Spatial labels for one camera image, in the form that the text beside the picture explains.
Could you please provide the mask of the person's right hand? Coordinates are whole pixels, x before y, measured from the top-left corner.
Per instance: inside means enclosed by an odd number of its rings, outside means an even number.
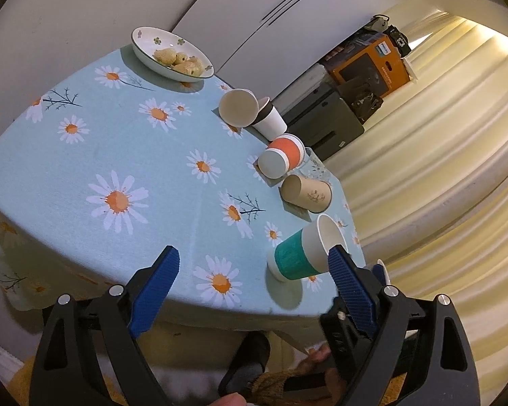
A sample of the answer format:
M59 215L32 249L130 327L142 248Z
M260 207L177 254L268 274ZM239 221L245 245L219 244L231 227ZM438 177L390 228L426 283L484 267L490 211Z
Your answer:
M307 357L300 361L295 369L297 375L320 373L325 362L331 357L331 350L327 343L318 348L311 348ZM335 367L328 367L325 370L326 389L321 397L308 401L308 405L336 405L346 390L346 382L339 376Z

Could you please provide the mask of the person's left hand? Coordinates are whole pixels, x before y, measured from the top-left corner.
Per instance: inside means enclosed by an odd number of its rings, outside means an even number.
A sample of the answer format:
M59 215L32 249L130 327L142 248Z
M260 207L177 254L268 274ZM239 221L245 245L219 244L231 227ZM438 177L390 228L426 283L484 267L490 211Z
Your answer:
M247 401L239 393L230 393L224 397L213 401L209 406L247 406Z

